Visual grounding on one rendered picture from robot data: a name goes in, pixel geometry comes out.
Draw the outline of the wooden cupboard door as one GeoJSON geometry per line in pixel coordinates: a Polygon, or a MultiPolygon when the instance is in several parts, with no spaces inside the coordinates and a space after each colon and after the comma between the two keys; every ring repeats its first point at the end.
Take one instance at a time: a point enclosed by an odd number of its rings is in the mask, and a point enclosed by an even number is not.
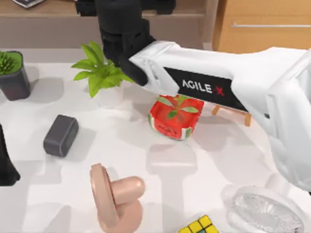
{"type": "Polygon", "coordinates": [[[311,0],[219,0],[212,48],[245,53],[311,49],[311,28],[232,28],[237,24],[311,25],[311,0]]]}

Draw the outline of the colourful puzzle cube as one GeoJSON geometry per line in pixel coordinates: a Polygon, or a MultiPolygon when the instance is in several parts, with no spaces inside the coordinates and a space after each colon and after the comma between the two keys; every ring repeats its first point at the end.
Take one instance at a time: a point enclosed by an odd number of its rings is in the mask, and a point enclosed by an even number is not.
{"type": "Polygon", "coordinates": [[[179,229],[177,233],[220,233],[208,215],[203,215],[187,226],[179,229]]]}

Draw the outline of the grey pot with green plant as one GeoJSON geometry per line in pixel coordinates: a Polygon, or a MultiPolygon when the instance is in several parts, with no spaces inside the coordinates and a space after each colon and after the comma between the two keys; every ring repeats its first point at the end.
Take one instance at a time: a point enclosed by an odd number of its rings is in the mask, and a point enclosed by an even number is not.
{"type": "Polygon", "coordinates": [[[9,101],[30,96],[30,83],[20,51],[0,50],[0,90],[9,101]]]}

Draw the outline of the white round fan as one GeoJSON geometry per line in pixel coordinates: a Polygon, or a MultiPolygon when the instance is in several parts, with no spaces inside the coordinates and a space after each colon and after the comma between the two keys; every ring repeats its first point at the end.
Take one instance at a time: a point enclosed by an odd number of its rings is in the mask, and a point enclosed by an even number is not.
{"type": "Polygon", "coordinates": [[[292,199],[275,190],[226,187],[223,201],[226,221],[238,233],[309,233],[308,216],[292,199]]]}

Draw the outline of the leafy plant in white pot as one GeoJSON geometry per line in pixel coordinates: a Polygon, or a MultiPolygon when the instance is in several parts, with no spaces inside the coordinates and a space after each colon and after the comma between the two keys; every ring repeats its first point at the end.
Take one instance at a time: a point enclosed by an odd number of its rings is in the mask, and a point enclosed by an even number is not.
{"type": "Polygon", "coordinates": [[[101,107],[115,108],[122,102],[122,83],[134,81],[106,59],[102,47],[94,41],[81,45],[86,58],[71,66],[80,70],[74,81],[87,80],[87,91],[91,99],[101,107]]]}

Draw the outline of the red pot with plant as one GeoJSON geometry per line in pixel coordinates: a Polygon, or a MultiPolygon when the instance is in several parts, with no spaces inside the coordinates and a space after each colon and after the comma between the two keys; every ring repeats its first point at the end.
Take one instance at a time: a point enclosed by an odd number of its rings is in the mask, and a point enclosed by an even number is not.
{"type": "Polygon", "coordinates": [[[150,126],[159,133],[185,140],[191,136],[201,116],[204,102],[183,95],[158,96],[148,114],[150,126]]]}

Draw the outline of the dark grey box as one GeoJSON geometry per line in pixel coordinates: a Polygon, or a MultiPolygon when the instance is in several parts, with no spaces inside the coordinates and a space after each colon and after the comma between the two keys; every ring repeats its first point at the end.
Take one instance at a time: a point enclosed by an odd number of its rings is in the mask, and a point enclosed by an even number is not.
{"type": "Polygon", "coordinates": [[[79,124],[76,118],[57,115],[43,140],[44,151],[52,156],[66,157],[78,131],[79,124]]]}

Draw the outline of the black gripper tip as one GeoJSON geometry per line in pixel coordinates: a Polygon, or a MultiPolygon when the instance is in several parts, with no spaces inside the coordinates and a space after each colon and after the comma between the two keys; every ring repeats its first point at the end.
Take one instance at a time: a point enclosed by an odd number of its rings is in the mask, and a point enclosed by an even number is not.
{"type": "Polygon", "coordinates": [[[9,157],[3,128],[0,124],[0,186],[13,186],[19,180],[20,174],[9,157]]]}

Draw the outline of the beige rounded fan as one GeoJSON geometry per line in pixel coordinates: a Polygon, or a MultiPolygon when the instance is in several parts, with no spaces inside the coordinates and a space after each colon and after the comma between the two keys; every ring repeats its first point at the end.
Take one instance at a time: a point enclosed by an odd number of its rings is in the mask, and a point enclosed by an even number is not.
{"type": "Polygon", "coordinates": [[[143,208],[139,198],[145,183],[137,176],[111,181],[101,164],[90,170],[90,182],[97,209],[97,220],[104,233],[135,233],[139,228],[143,208]]]}

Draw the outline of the dark flat object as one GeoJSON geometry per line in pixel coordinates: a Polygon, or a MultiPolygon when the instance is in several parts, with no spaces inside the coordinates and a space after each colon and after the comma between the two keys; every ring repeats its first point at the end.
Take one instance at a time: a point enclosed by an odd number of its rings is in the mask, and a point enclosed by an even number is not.
{"type": "Polygon", "coordinates": [[[43,3],[45,0],[12,0],[12,1],[24,9],[29,9],[43,3]]]}

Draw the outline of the wooden stand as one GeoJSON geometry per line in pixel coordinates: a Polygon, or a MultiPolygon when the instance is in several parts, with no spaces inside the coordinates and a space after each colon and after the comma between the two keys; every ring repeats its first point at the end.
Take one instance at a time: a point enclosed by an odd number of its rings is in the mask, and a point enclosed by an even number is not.
{"type": "Polygon", "coordinates": [[[231,112],[243,115],[244,116],[244,125],[246,127],[250,126],[252,116],[251,116],[251,114],[249,112],[243,111],[243,110],[239,110],[239,109],[235,109],[235,108],[230,108],[230,107],[227,107],[227,106],[215,105],[215,107],[213,108],[211,114],[214,115],[214,116],[217,115],[217,113],[218,113],[218,111],[220,109],[226,109],[226,110],[229,110],[231,112]]]}

